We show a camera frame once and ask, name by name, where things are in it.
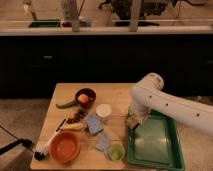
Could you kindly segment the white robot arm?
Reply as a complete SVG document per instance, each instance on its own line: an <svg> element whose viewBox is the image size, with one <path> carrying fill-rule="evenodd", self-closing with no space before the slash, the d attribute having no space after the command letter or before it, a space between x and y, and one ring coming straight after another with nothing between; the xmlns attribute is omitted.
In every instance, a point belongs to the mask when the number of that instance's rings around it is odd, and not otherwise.
<svg viewBox="0 0 213 171"><path fill-rule="evenodd" d="M143 124L151 110L158 111L213 137L213 106L176 97L162 91L163 78L149 73L130 89L130 117Z"/></svg>

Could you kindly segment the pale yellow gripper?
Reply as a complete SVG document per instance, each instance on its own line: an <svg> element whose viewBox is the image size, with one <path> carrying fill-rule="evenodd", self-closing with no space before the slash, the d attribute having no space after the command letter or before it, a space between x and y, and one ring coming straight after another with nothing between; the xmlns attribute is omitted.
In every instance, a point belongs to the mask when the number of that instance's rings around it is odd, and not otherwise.
<svg viewBox="0 0 213 171"><path fill-rule="evenodd" d="M149 113L150 113L149 107L143 107L141 110L139 110L138 108L130 106L128 111L128 118L136 119L139 124L143 124L147 119Z"/></svg>

